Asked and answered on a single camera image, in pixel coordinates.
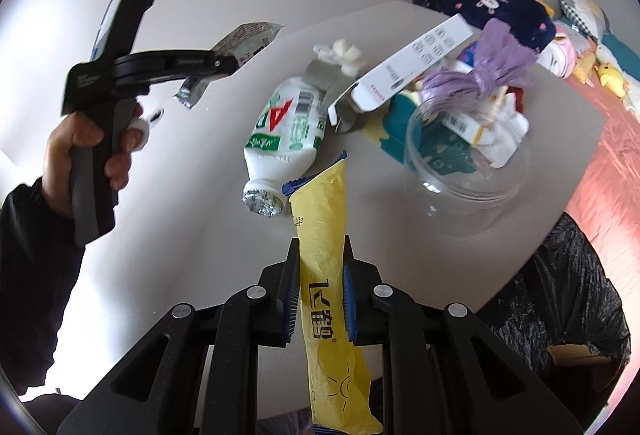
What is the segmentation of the left black sleeve forearm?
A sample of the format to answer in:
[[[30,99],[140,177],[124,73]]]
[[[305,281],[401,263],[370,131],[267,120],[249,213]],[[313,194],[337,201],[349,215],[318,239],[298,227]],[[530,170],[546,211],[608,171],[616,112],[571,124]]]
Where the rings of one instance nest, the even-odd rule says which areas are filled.
[[[85,250],[74,222],[20,184],[1,207],[1,366],[17,394],[44,384],[54,363]]]

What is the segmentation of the person's left hand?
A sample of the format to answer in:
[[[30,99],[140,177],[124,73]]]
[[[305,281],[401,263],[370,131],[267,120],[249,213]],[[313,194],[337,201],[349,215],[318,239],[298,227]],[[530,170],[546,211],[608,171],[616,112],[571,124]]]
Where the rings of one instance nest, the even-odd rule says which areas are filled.
[[[73,147],[92,148],[102,139],[103,130],[81,112],[67,115],[51,132],[44,156],[41,188],[44,199],[56,213],[67,218],[73,217],[70,196],[70,151]],[[127,186],[131,155],[142,142],[143,134],[136,128],[128,128],[120,136],[120,152],[113,155],[104,167],[112,190],[119,192]]]

